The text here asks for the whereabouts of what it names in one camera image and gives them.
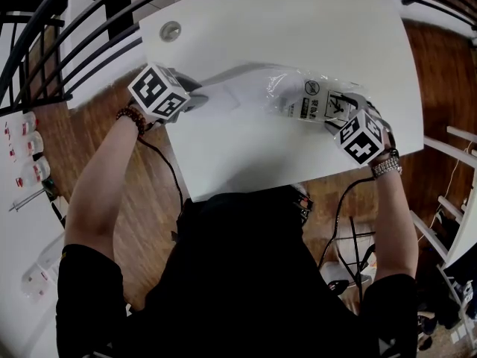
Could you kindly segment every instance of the plastic bottle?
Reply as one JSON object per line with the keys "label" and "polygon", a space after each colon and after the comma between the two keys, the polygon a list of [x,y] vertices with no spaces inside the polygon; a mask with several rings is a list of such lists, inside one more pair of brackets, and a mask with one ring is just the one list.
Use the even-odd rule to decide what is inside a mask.
{"label": "plastic bottle", "polygon": [[33,111],[29,111],[24,114],[20,120],[13,120],[10,123],[5,123],[4,133],[8,136],[8,139],[11,137],[19,138],[21,136],[33,133],[37,128],[37,118]]}
{"label": "plastic bottle", "polygon": [[16,184],[18,187],[34,186],[48,176],[50,176],[50,165],[45,157],[41,157],[36,162],[27,162],[23,166]]}
{"label": "plastic bottle", "polygon": [[43,139],[38,131],[15,139],[10,149],[10,156],[16,160],[31,157],[43,151]]}

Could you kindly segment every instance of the person's right arm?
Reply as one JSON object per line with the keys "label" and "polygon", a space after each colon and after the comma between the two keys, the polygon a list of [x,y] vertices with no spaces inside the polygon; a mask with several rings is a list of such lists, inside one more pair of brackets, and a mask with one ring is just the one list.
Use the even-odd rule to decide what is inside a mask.
{"label": "person's right arm", "polygon": [[416,276],[417,234],[408,202],[396,170],[376,179],[379,197],[378,217],[375,223],[377,272],[376,280],[394,274]]}

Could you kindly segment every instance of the beaded bracelet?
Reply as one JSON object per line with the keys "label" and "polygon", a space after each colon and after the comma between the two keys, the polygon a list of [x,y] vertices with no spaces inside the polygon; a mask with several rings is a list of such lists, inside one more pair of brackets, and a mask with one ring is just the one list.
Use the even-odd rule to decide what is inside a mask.
{"label": "beaded bracelet", "polygon": [[116,114],[116,121],[122,116],[131,118],[131,120],[136,123],[137,129],[139,131],[139,136],[143,136],[146,127],[146,120],[144,116],[137,110],[135,107],[124,107]]}

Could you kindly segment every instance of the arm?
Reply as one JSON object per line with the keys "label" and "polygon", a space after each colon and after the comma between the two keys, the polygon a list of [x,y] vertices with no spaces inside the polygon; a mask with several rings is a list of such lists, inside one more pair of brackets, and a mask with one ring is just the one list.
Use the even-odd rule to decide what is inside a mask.
{"label": "arm", "polygon": [[376,280],[393,274],[415,277],[417,235],[398,171],[376,179],[379,209],[375,223]]}
{"label": "arm", "polygon": [[86,245],[114,260],[113,231],[124,175],[138,136],[136,124],[121,117],[81,173],[66,217],[65,245]]}

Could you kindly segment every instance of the clothes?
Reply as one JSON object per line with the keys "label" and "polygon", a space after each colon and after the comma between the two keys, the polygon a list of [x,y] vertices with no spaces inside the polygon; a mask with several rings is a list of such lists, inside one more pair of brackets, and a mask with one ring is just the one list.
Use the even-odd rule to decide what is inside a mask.
{"label": "clothes", "polygon": [[60,357],[415,357],[414,279],[377,281],[353,315],[324,283],[287,196],[286,189],[223,194],[188,211],[160,282],[127,318],[120,268],[91,248],[67,245],[58,280]]}

